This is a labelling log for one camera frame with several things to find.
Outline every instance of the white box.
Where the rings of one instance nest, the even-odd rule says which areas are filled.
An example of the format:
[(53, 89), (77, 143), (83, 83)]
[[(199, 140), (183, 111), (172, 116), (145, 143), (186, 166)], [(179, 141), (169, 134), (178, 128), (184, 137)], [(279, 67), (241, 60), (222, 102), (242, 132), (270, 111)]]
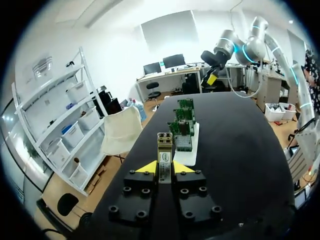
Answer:
[(47, 157), (57, 169), (61, 169), (70, 156), (70, 152), (60, 137), (49, 145), (46, 152)]
[(80, 127), (84, 130), (91, 130), (100, 121), (96, 106), (90, 107), (85, 111), (85, 115), (79, 118)]
[(76, 121), (75, 124), (73, 124), (72, 127), (62, 135), (62, 138), (74, 148), (84, 136), (85, 135), (81, 131), (78, 121)]
[(285, 114), (283, 115), (282, 119), (283, 120), (292, 120), (296, 114), (296, 106), (290, 103), (285, 103), (285, 102), (279, 102), (279, 105), (283, 108), (285, 111)]
[(272, 103), (266, 103), (265, 104), (265, 112), (264, 112), (264, 115), (266, 117), (266, 119), (269, 121), (269, 122), (279, 122), (281, 121), (282, 117), (284, 116), (284, 114), (286, 113), (282, 107), (280, 106), (281, 108), (281, 111), (282, 112), (275, 112), (273, 110), (271, 110), (269, 107)]
[(69, 179), (71, 182), (73, 182), (75, 185), (81, 188), (87, 178), (88, 178), (88, 173), (84, 170), (81, 164), (79, 164)]
[(87, 88), (86, 81), (81, 81), (70, 87), (66, 94), (73, 104), (77, 104), (82, 99), (89, 96), (89, 90)]

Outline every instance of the robotic arm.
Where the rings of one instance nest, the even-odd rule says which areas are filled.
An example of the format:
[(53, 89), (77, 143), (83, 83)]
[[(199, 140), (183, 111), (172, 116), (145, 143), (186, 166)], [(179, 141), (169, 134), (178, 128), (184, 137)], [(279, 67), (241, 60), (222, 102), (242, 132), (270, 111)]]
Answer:
[(209, 79), (208, 75), (214, 75), (216, 78), (218, 77), (218, 71), (225, 67), (233, 53), (235, 53), (237, 61), (246, 66), (257, 61), (262, 62), (266, 54), (265, 43), (270, 48), (279, 65), (284, 70), (288, 85), (290, 87), (297, 86), (298, 88), (298, 100), (301, 109), (300, 117), (302, 118), (303, 127), (296, 135), (296, 139), (301, 151), (297, 150), (292, 158), (288, 159), (291, 175), (295, 182), (311, 166), (312, 173), (318, 170), (320, 163), (320, 123), (319, 121), (315, 121), (315, 112), (309, 88), (301, 67), (298, 64), (290, 67), (275, 39), (266, 33), (267, 28), (268, 22), (265, 19), (260, 16), (255, 17), (246, 42), (241, 41), (234, 31), (225, 30), (217, 42), (213, 54), (209, 51), (204, 51), (201, 58), (211, 65), (207, 79)]

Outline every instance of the circuit board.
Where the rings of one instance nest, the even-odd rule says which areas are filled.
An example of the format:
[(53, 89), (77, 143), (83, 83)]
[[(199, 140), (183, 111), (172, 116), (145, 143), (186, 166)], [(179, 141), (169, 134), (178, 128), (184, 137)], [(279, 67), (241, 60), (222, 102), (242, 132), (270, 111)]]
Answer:
[(194, 121), (193, 121), (193, 113), (191, 108), (179, 108), (174, 109), (176, 121), (186, 120), (189, 123), (190, 135), (195, 135)]
[(191, 152), (192, 142), (189, 122), (187, 120), (168, 122), (168, 126), (173, 135), (173, 143), (176, 150), (182, 152)]
[(180, 105), (180, 108), (182, 108), (182, 109), (184, 109), (184, 108), (191, 109), (193, 124), (195, 124), (196, 117), (195, 117), (194, 100), (192, 98), (181, 99), (181, 100), (178, 100), (178, 103)]

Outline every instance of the black stool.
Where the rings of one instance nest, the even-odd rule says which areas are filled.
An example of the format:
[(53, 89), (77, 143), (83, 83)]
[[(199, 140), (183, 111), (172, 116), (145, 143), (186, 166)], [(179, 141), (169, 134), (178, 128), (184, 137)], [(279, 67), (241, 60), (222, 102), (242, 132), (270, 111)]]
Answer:
[[(155, 88), (157, 88), (157, 87), (159, 87), (159, 83), (158, 83), (157, 81), (151, 82), (151, 83), (149, 83), (149, 84), (146, 86), (147, 89), (155, 89)], [(150, 100), (155, 99), (156, 106), (155, 106), (155, 108), (152, 110), (153, 112), (155, 112), (155, 111), (159, 108), (159, 104), (158, 104), (158, 101), (157, 101), (157, 97), (159, 97), (160, 95), (161, 95), (161, 92), (159, 92), (159, 91), (153, 91), (152, 93), (150, 93), (150, 94), (148, 95), (148, 98), (149, 98)]]
[(72, 195), (71, 193), (65, 193), (58, 201), (57, 210), (62, 216), (65, 217), (68, 216), (68, 214), (72, 211), (74, 207), (77, 207), (78, 209), (84, 211), (84, 214), (82, 216), (79, 216), (78, 214), (73, 212), (80, 218), (79, 225), (88, 225), (92, 212), (86, 212), (82, 208), (78, 207), (78, 202), (79, 199), (76, 196)]

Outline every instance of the black table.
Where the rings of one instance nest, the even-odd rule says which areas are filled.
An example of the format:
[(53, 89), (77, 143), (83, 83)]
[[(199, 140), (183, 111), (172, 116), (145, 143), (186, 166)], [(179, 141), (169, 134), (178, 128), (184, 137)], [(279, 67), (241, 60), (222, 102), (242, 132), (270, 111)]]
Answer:
[[(129, 170), (157, 159), (157, 133), (168, 132), (177, 100), (193, 98), (196, 121), (200, 123), (194, 170), (202, 170), (208, 192), (223, 208), (223, 228), (250, 222), (267, 208), (292, 203), (293, 183), (281, 145), (264, 114), (250, 98), (233, 92), (171, 96), (160, 105), (145, 126), (121, 168), (97, 205), (81, 236), (91, 239), (138, 239), (137, 228), (112, 223), (108, 207), (122, 192)], [(178, 218), (169, 184), (160, 185), (156, 200), (152, 239), (179, 239)]]

